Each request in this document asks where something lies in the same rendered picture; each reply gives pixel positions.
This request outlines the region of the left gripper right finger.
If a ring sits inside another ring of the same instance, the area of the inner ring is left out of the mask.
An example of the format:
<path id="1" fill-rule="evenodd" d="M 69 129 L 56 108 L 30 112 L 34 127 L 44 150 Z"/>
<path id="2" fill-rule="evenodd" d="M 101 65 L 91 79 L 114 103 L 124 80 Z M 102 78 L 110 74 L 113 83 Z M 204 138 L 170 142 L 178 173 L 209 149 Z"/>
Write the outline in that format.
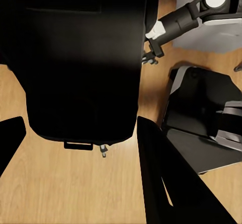
<path id="1" fill-rule="evenodd" d="M 137 117 L 137 140 L 147 224 L 237 224 L 154 121 Z"/>

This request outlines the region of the camera tripod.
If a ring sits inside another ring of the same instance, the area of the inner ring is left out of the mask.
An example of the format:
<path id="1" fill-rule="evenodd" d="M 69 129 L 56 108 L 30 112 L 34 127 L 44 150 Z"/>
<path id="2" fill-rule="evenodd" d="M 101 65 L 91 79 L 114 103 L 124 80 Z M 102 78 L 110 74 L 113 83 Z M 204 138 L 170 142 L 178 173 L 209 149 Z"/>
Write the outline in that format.
<path id="1" fill-rule="evenodd" d="M 158 64 L 158 61 L 156 59 L 152 59 L 152 60 L 149 60 L 149 61 L 145 61 L 145 62 L 142 62 L 142 64 L 146 64 L 146 63 L 150 63 L 150 64 Z M 100 145 L 100 151 L 103 153 L 103 158 L 106 157 L 106 154 L 105 152 L 107 151 L 107 148 L 105 145 Z"/>

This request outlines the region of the digital camera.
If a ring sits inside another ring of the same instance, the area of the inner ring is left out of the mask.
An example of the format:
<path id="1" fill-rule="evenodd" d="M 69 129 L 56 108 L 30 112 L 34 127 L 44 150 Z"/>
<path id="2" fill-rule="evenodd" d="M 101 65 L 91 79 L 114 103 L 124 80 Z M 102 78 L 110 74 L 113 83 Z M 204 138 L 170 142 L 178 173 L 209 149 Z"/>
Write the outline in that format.
<path id="1" fill-rule="evenodd" d="M 77 150 L 133 136 L 158 3 L 0 0 L 0 64 L 26 92 L 34 132 Z"/>

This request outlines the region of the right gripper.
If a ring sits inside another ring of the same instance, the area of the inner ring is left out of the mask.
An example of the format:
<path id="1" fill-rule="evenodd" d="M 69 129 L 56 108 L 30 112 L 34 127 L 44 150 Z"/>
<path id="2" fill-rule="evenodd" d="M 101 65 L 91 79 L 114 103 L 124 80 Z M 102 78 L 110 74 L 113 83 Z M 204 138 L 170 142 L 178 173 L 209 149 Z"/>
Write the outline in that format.
<path id="1" fill-rule="evenodd" d="M 148 53 L 144 53 L 144 59 L 142 60 L 142 62 L 155 59 L 156 57 L 161 58 L 165 56 L 161 46 L 183 35 L 183 32 L 180 28 L 174 12 L 167 14 L 166 16 L 159 19 L 159 21 L 163 23 L 165 33 L 158 36 L 156 39 L 149 38 L 149 47 L 151 51 Z M 146 41 L 148 41 L 148 38 L 145 36 L 145 42 Z"/>

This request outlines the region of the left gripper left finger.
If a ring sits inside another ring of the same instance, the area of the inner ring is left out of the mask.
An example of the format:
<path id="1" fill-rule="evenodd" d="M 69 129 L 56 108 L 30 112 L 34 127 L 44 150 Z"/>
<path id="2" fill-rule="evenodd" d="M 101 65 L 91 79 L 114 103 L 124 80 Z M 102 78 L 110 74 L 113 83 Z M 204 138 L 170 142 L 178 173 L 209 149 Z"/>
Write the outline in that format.
<path id="1" fill-rule="evenodd" d="M 0 176 L 26 136 L 22 116 L 0 122 Z"/>

